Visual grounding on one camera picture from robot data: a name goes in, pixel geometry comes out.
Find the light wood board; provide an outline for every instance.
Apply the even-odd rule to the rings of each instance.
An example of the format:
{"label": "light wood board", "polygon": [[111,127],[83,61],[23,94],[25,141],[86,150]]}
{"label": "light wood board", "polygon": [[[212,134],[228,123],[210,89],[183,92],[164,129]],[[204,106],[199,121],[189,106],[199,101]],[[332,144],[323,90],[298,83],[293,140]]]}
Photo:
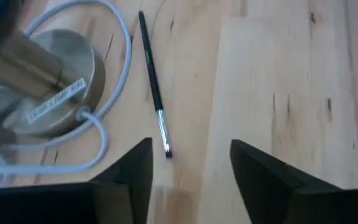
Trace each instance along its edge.
{"label": "light wood board", "polygon": [[258,14],[223,24],[199,223],[247,220],[229,160],[232,139],[342,188],[358,188],[345,5],[289,4],[303,16],[290,22]]}

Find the wooden table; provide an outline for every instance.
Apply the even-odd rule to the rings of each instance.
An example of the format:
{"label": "wooden table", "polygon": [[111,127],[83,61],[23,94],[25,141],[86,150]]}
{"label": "wooden table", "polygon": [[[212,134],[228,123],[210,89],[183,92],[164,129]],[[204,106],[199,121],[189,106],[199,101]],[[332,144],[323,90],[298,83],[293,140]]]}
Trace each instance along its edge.
{"label": "wooden table", "polygon": [[[60,0],[28,0],[21,28],[58,2]],[[249,141],[285,162],[340,187],[358,187],[358,1],[111,2],[120,10],[132,37],[132,62],[118,101],[103,118],[110,136],[105,157],[87,172],[14,177],[12,185],[87,181],[143,138],[153,137],[154,189],[149,223],[246,222],[247,214],[229,166],[229,145],[221,143],[230,138]],[[157,126],[137,18],[139,9],[145,13],[154,51],[172,137],[172,161],[165,159]],[[255,70],[255,73],[241,70],[244,69],[243,62],[233,58],[231,53],[236,49],[239,53],[242,51],[238,49],[247,49],[243,40],[249,36],[237,30],[243,27],[247,30],[249,19],[280,21],[280,27],[296,40],[282,48],[288,49],[295,61],[286,62],[290,67],[283,74],[289,75],[276,76],[276,91],[268,96],[268,102],[264,98],[253,100],[253,91],[241,88],[242,83],[236,85],[236,80],[243,80],[244,86],[254,87],[255,92],[262,96],[273,90],[273,87],[268,88],[269,79],[258,80],[260,76],[257,74],[263,70]],[[106,84],[100,105],[103,104],[116,86],[125,58],[124,36],[117,20],[101,6],[77,6],[53,17],[41,29],[54,28],[67,28],[83,34],[104,58]],[[304,51],[293,54],[293,49]],[[269,60],[269,53],[265,53],[266,60]],[[254,59],[250,66],[263,66],[258,62],[263,62],[264,58],[260,60]],[[318,96],[305,91],[302,86],[304,80],[291,76],[300,74],[300,71],[305,71],[301,74],[304,80],[309,81],[310,78],[313,81],[310,85],[313,85],[314,92],[319,93]],[[255,82],[248,83],[249,79],[243,75],[254,77]],[[231,93],[231,86],[237,86],[238,91]],[[244,106],[224,109],[223,106],[232,106],[225,103],[232,97],[236,97],[237,101],[254,102],[252,109]],[[276,120],[263,117],[271,113],[276,115]],[[286,123],[286,113],[296,118]],[[313,116],[316,123],[306,122],[309,116]],[[266,128],[255,132],[247,126],[254,121]],[[314,131],[305,131],[308,127],[314,127]],[[299,137],[296,142],[294,134]],[[12,161],[78,164],[90,160],[98,149],[98,131],[91,128],[72,142],[43,152],[19,153]],[[324,158],[339,160],[331,162]]]}

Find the white cable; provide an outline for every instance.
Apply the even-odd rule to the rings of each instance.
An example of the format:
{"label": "white cable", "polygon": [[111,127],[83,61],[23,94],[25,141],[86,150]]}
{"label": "white cable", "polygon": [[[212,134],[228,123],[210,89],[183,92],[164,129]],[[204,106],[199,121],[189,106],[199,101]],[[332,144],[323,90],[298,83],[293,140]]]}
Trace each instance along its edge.
{"label": "white cable", "polygon": [[57,4],[51,9],[45,11],[41,16],[36,18],[34,22],[30,24],[28,28],[25,30],[25,34],[31,35],[43,22],[45,22],[49,17],[57,14],[58,12],[74,6],[76,4],[92,4],[92,3],[100,3],[105,5],[110,9],[110,11],[117,17],[123,31],[124,37],[126,40],[126,58],[124,62],[124,66],[122,68],[122,73],[120,79],[118,81],[116,89],[113,91],[112,95],[108,99],[108,101],[103,105],[103,107],[97,111],[95,114],[90,114],[85,111],[81,111],[81,115],[88,120],[84,122],[80,127],[76,128],[72,132],[60,136],[59,138],[55,138],[51,141],[41,143],[41,144],[20,144],[20,145],[6,145],[0,146],[0,149],[10,149],[10,150],[35,150],[35,149],[44,149],[46,147],[54,146],[56,144],[60,144],[67,140],[70,140],[77,135],[81,134],[83,131],[87,130],[92,124],[94,124],[100,132],[101,136],[101,146],[98,154],[95,158],[90,160],[87,163],[80,165],[58,165],[58,166],[8,166],[7,162],[0,155],[0,174],[3,175],[1,185],[6,185],[9,182],[9,174],[64,174],[71,172],[80,172],[86,169],[89,169],[93,165],[95,165],[100,159],[103,157],[104,153],[107,150],[108,138],[106,134],[106,130],[103,128],[103,125],[100,122],[100,118],[106,114],[106,112],[112,107],[114,102],[117,100],[124,84],[125,80],[128,76],[129,66],[131,64],[131,38],[129,36],[128,30],[125,26],[124,20],[119,14],[118,10],[109,2],[105,0],[72,0],[67,1],[61,4]]}
{"label": "white cable", "polygon": [[45,166],[30,166],[30,165],[16,165],[16,166],[0,166],[0,174],[66,174],[71,172],[81,172],[94,166],[101,160],[108,146],[107,132],[104,129],[100,120],[90,113],[82,112],[82,116],[92,122],[100,132],[100,150],[96,157],[89,162],[80,165],[45,165]]}
{"label": "white cable", "polygon": [[[56,13],[74,6],[75,4],[89,4],[89,3],[101,3],[105,6],[107,6],[111,12],[116,15],[122,30],[124,31],[125,41],[126,41],[126,57],[124,66],[122,68],[121,76],[118,80],[118,84],[116,89],[113,91],[112,95],[108,99],[108,101],[103,105],[103,107],[95,112],[95,116],[98,118],[101,118],[106,112],[110,109],[110,107],[114,104],[114,102],[117,100],[124,84],[125,80],[128,76],[129,71],[129,65],[131,64],[131,37],[129,36],[128,30],[125,26],[124,20],[120,16],[118,10],[110,3],[106,2],[104,0],[74,0],[74,1],[68,1],[61,3],[59,5],[56,5],[55,7],[52,7],[51,9],[45,11],[43,14],[41,14],[40,17],[38,17],[34,22],[30,24],[30,26],[25,30],[25,34],[31,35],[43,22],[45,22],[50,16],[55,15]],[[0,146],[0,149],[12,149],[17,151],[32,151],[32,150],[42,150],[46,147],[54,146],[57,144],[60,144],[62,142],[65,142],[67,140],[70,140],[77,135],[81,134],[83,131],[87,130],[92,125],[91,122],[87,121],[83,123],[80,127],[76,128],[70,133],[67,133],[63,136],[60,136],[58,138],[55,138],[51,141],[47,141],[41,144],[17,144],[17,145],[7,145],[7,146]]]}

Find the cable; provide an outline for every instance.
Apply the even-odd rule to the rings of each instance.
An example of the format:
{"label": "cable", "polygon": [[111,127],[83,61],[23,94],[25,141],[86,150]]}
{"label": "cable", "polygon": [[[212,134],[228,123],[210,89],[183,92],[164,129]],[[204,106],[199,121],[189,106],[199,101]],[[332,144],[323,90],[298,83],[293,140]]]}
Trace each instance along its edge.
{"label": "cable", "polygon": [[30,165],[16,165],[16,166],[0,166],[0,174],[67,174],[71,172],[81,172],[94,166],[101,160],[108,146],[107,132],[104,129],[100,120],[91,113],[82,112],[82,116],[92,122],[100,132],[100,150],[98,154],[89,162],[80,165],[45,165],[45,166],[30,166]]}
{"label": "cable", "polygon": [[84,110],[79,110],[78,113],[88,119],[85,121],[81,126],[76,128],[70,133],[67,133],[63,136],[60,136],[58,138],[55,138],[51,141],[47,141],[45,143],[41,144],[17,144],[17,145],[5,145],[0,146],[0,149],[9,149],[9,150],[15,150],[15,151],[33,151],[37,149],[44,149],[46,147],[54,146],[56,144],[60,144],[62,142],[68,141],[70,139],[73,139],[74,137],[81,134],[83,131],[87,130],[89,127],[94,124],[100,132],[101,136],[101,146],[98,154],[96,157],[94,157],[92,160],[90,160],[87,163],[80,164],[80,165],[58,165],[58,166],[24,166],[24,165],[16,165],[16,166],[8,166],[7,162],[3,159],[2,155],[0,155],[0,174],[3,175],[1,185],[6,185],[9,182],[9,174],[65,174],[65,173],[71,173],[71,172],[80,172],[86,169],[89,169],[93,165],[95,165],[97,162],[100,161],[100,159],[103,157],[104,153],[107,150],[108,145],[108,137],[106,130],[103,128],[102,123],[99,119],[103,117],[104,114],[112,107],[114,102],[117,100],[124,84],[125,80],[128,76],[129,72],[129,66],[131,64],[131,38],[129,36],[128,30],[125,26],[124,20],[119,14],[118,10],[109,2],[106,0],[72,0],[67,1],[61,4],[57,4],[56,6],[52,7],[51,9],[45,11],[43,14],[41,14],[38,18],[36,18],[35,21],[33,21],[28,28],[25,30],[26,35],[31,35],[38,27],[45,22],[49,17],[57,14],[58,12],[65,10],[69,7],[72,7],[76,4],[93,4],[93,3],[100,3],[110,9],[110,11],[116,16],[117,20],[119,21],[122,30],[124,31],[124,37],[126,40],[126,58],[124,62],[124,66],[122,68],[122,73],[120,76],[120,79],[117,83],[116,89],[111,94],[108,101],[103,105],[103,107],[95,112],[95,114],[91,114],[89,112],[86,112]]}
{"label": "cable", "polygon": [[[56,5],[55,7],[52,7],[51,9],[47,10],[46,12],[44,12],[43,14],[41,14],[40,17],[38,17],[34,22],[32,22],[30,24],[30,26],[28,28],[26,28],[25,30],[25,34],[27,35],[31,35],[43,22],[45,22],[50,16],[55,15],[56,13],[74,6],[75,4],[89,4],[89,3],[101,3],[104,4],[105,6],[107,6],[111,12],[113,14],[116,15],[123,31],[124,31],[124,36],[125,36],[125,40],[126,40],[126,58],[125,58],[125,62],[124,62],[124,66],[122,68],[122,73],[121,76],[119,78],[118,84],[116,89],[113,91],[112,95],[110,96],[110,98],[108,99],[108,101],[106,102],[106,104],[104,104],[104,106],[97,111],[94,115],[98,118],[101,118],[104,114],[106,114],[106,112],[110,109],[110,107],[114,104],[114,102],[117,100],[124,84],[125,84],[125,80],[128,76],[128,71],[129,71],[129,65],[131,64],[131,37],[129,36],[128,30],[125,26],[124,20],[122,19],[122,17],[120,16],[118,10],[109,2],[106,2],[104,0],[74,0],[74,1],[68,1],[65,3],[61,3],[59,5]],[[81,134],[83,131],[87,130],[90,126],[92,125],[91,122],[87,121],[85,123],[83,123],[81,126],[79,126],[78,128],[76,128],[75,130],[73,130],[70,133],[67,133],[63,136],[60,136],[58,138],[55,138],[51,141],[45,142],[45,143],[41,143],[41,144],[17,144],[17,145],[6,145],[6,146],[0,146],[0,149],[11,149],[11,150],[17,150],[17,151],[33,151],[33,150],[42,150],[46,147],[50,147],[50,146],[55,146],[57,144],[60,144],[62,142],[68,141],[74,137],[76,137],[77,135]]]}

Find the power cord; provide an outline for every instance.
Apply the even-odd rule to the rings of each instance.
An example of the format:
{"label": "power cord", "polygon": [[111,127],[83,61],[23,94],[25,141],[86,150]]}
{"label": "power cord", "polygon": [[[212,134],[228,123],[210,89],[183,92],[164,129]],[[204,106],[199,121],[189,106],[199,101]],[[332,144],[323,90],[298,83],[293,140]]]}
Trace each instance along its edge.
{"label": "power cord", "polygon": [[120,79],[118,81],[116,89],[111,94],[108,101],[103,105],[103,107],[95,112],[94,114],[91,114],[87,112],[86,110],[79,110],[77,112],[77,118],[83,119],[86,118],[87,121],[85,121],[81,126],[76,128],[70,133],[64,134],[63,136],[60,136],[58,138],[52,139],[50,141],[41,143],[41,144],[16,144],[16,145],[5,145],[0,146],[0,150],[15,150],[15,151],[35,151],[35,150],[42,150],[46,147],[55,146],[57,144],[60,144],[62,142],[71,140],[75,137],[77,137],[79,134],[83,133],[85,130],[87,130],[89,127],[91,127],[93,124],[99,129],[100,136],[101,136],[101,146],[98,154],[96,157],[94,157],[89,162],[86,162],[84,164],[80,165],[58,165],[58,166],[25,166],[25,165],[15,165],[15,166],[9,166],[7,162],[4,160],[2,155],[0,155],[0,175],[2,175],[2,182],[1,186],[5,186],[9,182],[9,175],[11,174],[66,174],[71,172],[80,172],[86,169],[89,169],[93,165],[95,165],[97,162],[100,161],[100,159],[103,157],[104,153],[107,150],[108,145],[108,137],[106,130],[103,128],[102,123],[100,122],[100,119],[103,117],[103,115],[106,114],[106,112],[112,107],[112,105],[117,100],[124,84],[125,80],[128,76],[129,66],[131,64],[131,38],[129,36],[128,30],[125,26],[124,20],[122,19],[119,11],[110,3],[107,2],[107,0],[72,0],[63,2],[61,4],[57,4],[56,6],[52,7],[51,9],[45,11],[43,14],[41,14],[38,18],[36,18],[35,21],[33,21],[28,28],[24,31],[24,33],[28,36],[30,36],[38,27],[45,22],[49,17],[57,14],[58,12],[67,9],[69,7],[72,7],[77,4],[93,4],[93,3],[100,3],[107,8],[110,9],[110,11],[117,17],[122,30],[124,31],[124,36],[126,40],[126,58],[124,62],[124,66],[122,68],[122,73],[120,76]]}

